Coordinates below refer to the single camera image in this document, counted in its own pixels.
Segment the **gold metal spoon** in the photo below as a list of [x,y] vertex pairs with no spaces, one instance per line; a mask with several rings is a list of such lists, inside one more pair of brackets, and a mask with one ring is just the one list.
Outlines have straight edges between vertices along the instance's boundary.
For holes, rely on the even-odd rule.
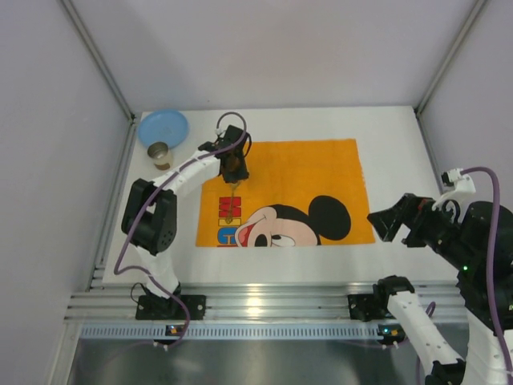
[[228,213],[227,213],[227,216],[225,218],[226,220],[226,223],[228,225],[230,225],[232,223],[232,220],[233,220],[233,201],[234,201],[234,198],[235,198],[235,194],[236,194],[236,190],[237,188],[240,186],[240,181],[237,181],[235,183],[232,183],[231,184],[231,196],[230,196],[230,200],[229,200],[229,207],[228,207]]

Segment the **orange Mickey Mouse placemat cloth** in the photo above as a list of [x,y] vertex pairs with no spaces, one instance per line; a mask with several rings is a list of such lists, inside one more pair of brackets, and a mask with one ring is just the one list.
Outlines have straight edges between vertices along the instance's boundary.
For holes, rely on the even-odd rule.
[[231,186],[219,176],[203,184],[197,246],[374,243],[356,140],[256,142],[246,163],[230,225]]

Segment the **cream metal cup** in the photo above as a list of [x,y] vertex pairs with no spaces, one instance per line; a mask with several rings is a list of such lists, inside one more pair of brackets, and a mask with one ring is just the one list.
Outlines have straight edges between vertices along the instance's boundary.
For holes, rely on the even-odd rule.
[[164,142],[155,142],[147,148],[147,156],[153,165],[163,171],[168,170],[173,164],[172,152]]

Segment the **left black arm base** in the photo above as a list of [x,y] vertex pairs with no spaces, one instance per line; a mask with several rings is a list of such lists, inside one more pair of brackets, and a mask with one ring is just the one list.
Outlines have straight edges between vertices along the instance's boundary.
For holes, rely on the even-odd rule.
[[[192,321],[203,320],[207,297],[196,294],[180,294],[178,299],[185,305]],[[171,298],[161,298],[143,286],[143,294],[137,299],[135,319],[141,321],[186,320],[185,309]]]

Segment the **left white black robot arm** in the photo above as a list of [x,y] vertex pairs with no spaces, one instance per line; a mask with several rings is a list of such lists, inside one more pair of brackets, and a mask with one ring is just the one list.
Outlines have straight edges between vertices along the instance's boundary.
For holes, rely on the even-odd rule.
[[127,238],[115,263],[116,275],[138,270],[146,275],[151,294],[164,299],[178,295],[180,282],[169,250],[178,233],[178,200],[218,176],[226,184],[247,180],[248,140],[246,128],[229,125],[171,171],[132,184],[121,221]]

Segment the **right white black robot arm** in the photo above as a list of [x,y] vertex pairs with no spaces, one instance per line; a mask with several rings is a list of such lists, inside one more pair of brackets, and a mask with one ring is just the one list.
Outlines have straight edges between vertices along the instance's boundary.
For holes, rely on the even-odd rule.
[[373,287],[376,303],[405,331],[426,384],[512,382],[512,213],[500,205],[495,216],[494,209],[491,202],[475,201],[459,215],[407,193],[367,217],[381,241],[391,242],[405,226],[402,244],[428,247],[458,271],[469,327],[465,358],[440,334],[407,278],[389,276]]

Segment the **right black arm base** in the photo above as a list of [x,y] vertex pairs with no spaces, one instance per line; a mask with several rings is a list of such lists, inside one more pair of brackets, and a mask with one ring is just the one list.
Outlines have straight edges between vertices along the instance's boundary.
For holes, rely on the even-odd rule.
[[394,319],[386,307],[387,301],[373,294],[349,294],[347,300],[349,316],[352,320],[369,322]]

